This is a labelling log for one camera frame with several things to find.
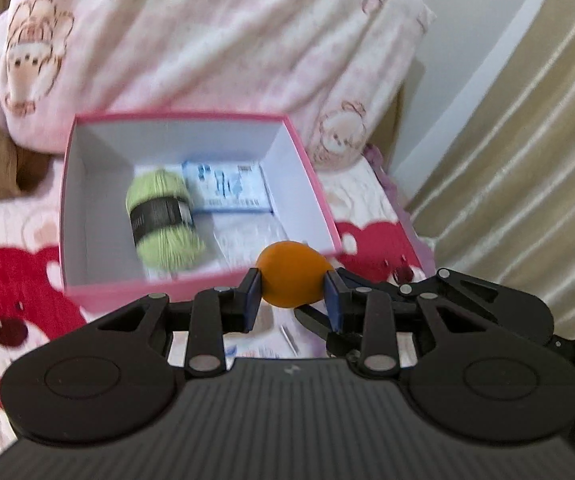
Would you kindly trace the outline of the blue tissue pack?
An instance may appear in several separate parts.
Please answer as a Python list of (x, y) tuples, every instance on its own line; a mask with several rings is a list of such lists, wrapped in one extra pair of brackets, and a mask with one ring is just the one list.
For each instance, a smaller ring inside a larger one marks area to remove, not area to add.
[(194, 212), (272, 211), (258, 162), (184, 162), (182, 172)]

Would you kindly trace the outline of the white plastic pack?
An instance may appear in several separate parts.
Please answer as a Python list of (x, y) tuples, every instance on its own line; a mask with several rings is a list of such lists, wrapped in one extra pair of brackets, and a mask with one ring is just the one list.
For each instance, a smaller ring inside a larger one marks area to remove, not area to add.
[(252, 266), (264, 248), (288, 240), (282, 223), (271, 212), (215, 214), (214, 242), (229, 268)]

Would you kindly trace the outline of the striped beige curtain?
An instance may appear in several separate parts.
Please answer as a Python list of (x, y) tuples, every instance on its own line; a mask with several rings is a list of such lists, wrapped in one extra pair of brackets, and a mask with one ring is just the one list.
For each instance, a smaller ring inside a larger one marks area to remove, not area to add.
[(575, 338), (575, 0), (545, 0), (410, 212), (437, 266), (531, 292)]

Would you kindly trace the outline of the green yarn ball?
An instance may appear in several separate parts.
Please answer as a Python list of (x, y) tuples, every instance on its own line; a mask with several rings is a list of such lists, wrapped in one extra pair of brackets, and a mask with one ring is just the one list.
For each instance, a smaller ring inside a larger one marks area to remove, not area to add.
[(139, 174), (128, 188), (126, 210), (136, 254), (146, 268), (178, 272), (198, 263), (205, 244), (180, 174), (164, 168)]

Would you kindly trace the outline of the small metal pin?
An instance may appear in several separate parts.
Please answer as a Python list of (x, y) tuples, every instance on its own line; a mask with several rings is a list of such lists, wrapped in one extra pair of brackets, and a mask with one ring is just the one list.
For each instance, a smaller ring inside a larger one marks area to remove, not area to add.
[(299, 356), (299, 349), (297, 347), (295, 339), (293, 338), (291, 332), (289, 331), (289, 328), (285, 325), (281, 325), (280, 326), (280, 332), (281, 332), (282, 336), (284, 337), (286, 344), (289, 345), (289, 349), (291, 349), (293, 355)]

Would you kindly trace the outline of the pink cartoon blanket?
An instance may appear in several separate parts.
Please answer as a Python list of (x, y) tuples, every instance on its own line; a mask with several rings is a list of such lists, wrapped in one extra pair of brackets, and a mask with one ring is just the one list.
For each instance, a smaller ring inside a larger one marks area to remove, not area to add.
[(285, 114), (313, 166), (341, 169), (433, 18), (423, 0), (10, 0), (0, 127), (55, 154), (86, 113)]

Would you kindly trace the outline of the orange ball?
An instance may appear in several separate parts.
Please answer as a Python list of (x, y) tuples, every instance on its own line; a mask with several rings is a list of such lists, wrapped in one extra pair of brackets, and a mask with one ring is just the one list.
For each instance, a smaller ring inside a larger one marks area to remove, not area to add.
[(262, 299), (273, 307), (295, 309), (323, 299), (324, 278), (333, 266), (311, 247), (284, 240), (260, 252)]

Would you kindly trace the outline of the red bear bed sheet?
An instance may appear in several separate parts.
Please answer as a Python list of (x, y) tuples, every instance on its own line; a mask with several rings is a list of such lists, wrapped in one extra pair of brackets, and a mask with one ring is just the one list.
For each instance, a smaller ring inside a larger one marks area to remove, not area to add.
[[(57, 250), (62, 172), (62, 161), (54, 159), (37, 192), (0, 202), (0, 378), (14, 359), (94, 318), (62, 294)], [(322, 172), (319, 179), (337, 221), (362, 230), (388, 223), (399, 238), (394, 258), (412, 250), (417, 281), (434, 272), (431, 248), (415, 234), (379, 154), (366, 154), (345, 170)], [(14, 440), (0, 408), (0, 453)]]

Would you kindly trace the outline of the pink cardboard box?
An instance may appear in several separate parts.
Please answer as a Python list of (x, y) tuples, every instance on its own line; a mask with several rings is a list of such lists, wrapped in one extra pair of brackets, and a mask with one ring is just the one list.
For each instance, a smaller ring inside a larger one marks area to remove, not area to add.
[(80, 116), (72, 125), (60, 200), (65, 295), (84, 310), (116, 310), (150, 292), (187, 300), (235, 286), (246, 271), (210, 250), (192, 270), (147, 271), (133, 244), (126, 195), (141, 172), (184, 162), (258, 162), (289, 240), (333, 257), (341, 237), (301, 139), (284, 116), (166, 113)]

